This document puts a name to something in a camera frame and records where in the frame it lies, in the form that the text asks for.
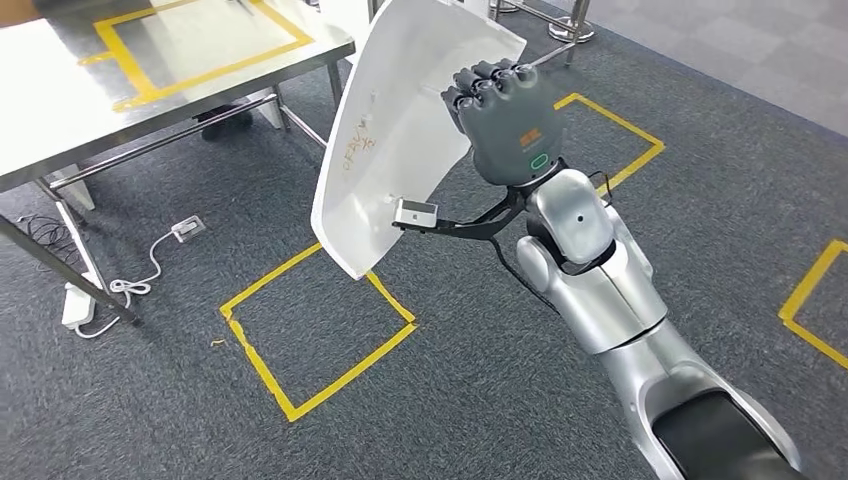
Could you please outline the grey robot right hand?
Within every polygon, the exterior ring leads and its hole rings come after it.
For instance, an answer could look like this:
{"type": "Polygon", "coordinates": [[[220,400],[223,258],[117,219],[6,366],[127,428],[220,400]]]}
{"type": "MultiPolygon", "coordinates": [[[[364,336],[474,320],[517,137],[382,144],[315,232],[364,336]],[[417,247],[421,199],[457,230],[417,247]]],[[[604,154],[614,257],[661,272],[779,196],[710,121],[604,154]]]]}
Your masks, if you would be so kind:
{"type": "Polygon", "coordinates": [[[555,91],[532,64],[481,61],[452,75],[441,93],[457,129],[471,143],[478,174],[518,187],[552,170],[562,148],[555,91]]]}

